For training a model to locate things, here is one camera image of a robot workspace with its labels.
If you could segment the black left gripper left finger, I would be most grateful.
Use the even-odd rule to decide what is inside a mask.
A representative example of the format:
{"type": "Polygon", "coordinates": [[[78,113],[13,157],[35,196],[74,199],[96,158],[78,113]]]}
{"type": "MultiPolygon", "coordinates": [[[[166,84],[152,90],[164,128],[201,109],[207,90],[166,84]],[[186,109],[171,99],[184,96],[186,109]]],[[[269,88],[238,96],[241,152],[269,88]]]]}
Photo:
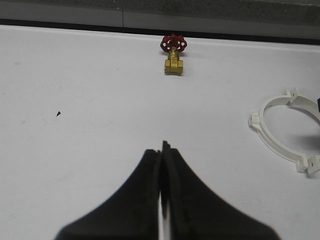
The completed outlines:
{"type": "Polygon", "coordinates": [[[103,204],[65,226],[58,240],[156,240],[161,153],[147,149],[125,183],[103,204]]]}

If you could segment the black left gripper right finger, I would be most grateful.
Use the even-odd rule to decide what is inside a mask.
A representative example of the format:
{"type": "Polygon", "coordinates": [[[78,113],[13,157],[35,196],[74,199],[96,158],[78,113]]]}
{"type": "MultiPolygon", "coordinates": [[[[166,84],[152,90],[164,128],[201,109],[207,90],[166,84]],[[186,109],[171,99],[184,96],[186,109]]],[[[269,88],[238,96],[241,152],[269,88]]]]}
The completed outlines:
{"type": "Polygon", "coordinates": [[[171,240],[277,240],[269,226],[211,191],[176,148],[162,143],[160,191],[171,240]]]}

